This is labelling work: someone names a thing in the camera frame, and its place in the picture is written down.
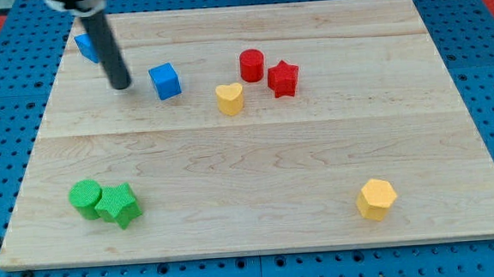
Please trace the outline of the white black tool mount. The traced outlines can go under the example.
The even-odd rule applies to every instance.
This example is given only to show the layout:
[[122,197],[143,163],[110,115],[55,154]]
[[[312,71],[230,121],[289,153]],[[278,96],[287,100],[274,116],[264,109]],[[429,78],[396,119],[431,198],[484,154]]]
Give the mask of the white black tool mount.
[[70,12],[73,16],[90,16],[105,9],[107,0],[45,0],[57,12]]

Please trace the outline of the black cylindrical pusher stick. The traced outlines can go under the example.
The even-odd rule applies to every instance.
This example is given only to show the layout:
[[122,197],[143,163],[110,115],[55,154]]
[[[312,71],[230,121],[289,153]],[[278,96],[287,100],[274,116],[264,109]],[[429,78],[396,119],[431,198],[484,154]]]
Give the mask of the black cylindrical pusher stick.
[[102,10],[89,17],[82,17],[81,24],[92,42],[111,87],[114,90],[128,88],[132,79],[105,12]]

